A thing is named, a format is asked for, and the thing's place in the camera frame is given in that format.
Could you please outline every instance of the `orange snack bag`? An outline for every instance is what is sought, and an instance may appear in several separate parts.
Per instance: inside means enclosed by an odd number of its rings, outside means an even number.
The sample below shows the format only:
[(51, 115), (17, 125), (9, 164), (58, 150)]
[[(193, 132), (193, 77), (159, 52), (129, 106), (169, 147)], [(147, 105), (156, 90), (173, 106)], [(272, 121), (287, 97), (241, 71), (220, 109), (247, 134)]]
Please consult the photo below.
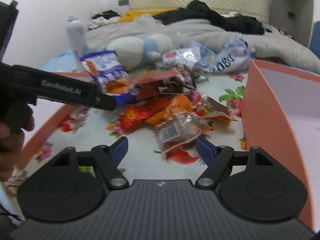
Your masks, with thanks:
[(170, 104), (170, 101), (157, 98), (142, 106), (129, 106), (123, 114), (119, 116), (119, 121), (123, 130), (133, 132), (143, 125), (143, 121), (154, 113), (157, 113)]
[(184, 94), (176, 95), (164, 110), (154, 114), (145, 122), (156, 126), (172, 118), (177, 112), (192, 112), (191, 103)]

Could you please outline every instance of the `human hand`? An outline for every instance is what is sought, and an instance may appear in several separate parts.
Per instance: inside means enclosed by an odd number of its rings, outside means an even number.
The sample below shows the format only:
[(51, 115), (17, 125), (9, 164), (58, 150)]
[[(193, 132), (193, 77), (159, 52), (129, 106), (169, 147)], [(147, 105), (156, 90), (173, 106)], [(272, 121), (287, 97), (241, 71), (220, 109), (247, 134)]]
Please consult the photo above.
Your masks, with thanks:
[[(30, 117), (23, 129), (32, 131), (35, 127), (35, 119)], [(19, 160), (24, 141), (24, 132), (10, 133), (10, 128), (0, 122), (0, 143), (10, 149), (8, 152), (0, 152), (0, 181), (7, 181), (13, 172), (13, 166)]]

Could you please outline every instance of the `yellow cloth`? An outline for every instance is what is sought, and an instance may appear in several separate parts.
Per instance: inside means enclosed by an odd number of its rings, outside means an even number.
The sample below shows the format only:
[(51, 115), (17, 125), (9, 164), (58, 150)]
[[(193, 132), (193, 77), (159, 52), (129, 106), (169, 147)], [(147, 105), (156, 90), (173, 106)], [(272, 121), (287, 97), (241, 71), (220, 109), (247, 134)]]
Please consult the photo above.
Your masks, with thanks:
[(157, 15), (163, 12), (168, 12), (173, 10), (175, 10), (175, 8), (165, 9), (165, 10), (127, 11), (125, 15), (118, 21), (118, 23), (128, 23), (128, 22), (135, 21), (136, 19), (141, 17), (141, 15), (144, 15), (144, 14), (151, 14), (153, 16), (153, 15)]

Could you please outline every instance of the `stuffed toy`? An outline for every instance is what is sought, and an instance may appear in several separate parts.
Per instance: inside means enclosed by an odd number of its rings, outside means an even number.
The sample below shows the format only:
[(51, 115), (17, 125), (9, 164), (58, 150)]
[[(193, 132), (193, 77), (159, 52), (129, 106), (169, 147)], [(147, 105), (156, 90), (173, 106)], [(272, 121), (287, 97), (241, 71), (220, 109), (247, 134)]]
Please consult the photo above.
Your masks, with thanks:
[(120, 64), (130, 71), (141, 63), (161, 61), (164, 53), (174, 49), (172, 40), (164, 34), (153, 34), (143, 40), (137, 37), (123, 37), (112, 41), (107, 50), (114, 50)]

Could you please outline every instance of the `red snack package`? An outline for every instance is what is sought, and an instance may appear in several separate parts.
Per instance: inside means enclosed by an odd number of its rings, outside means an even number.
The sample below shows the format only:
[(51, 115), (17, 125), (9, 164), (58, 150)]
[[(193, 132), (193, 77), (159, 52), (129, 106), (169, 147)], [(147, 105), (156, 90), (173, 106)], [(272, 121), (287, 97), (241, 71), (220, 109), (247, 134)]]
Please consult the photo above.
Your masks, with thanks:
[(123, 115), (119, 116), (119, 121), (126, 132), (133, 132), (143, 125), (143, 120), (161, 111), (169, 104), (169, 100), (157, 98), (142, 106), (129, 106), (124, 110)]
[(147, 98), (155, 97), (159, 93), (157, 88), (159, 87), (158, 82), (147, 83), (143, 85), (140, 89), (139, 94), (136, 96), (137, 101), (145, 100)]
[(128, 78), (129, 84), (145, 84), (156, 82), (164, 79), (170, 79), (179, 74), (177, 70), (161, 71), (159, 69), (152, 69), (140, 72)]

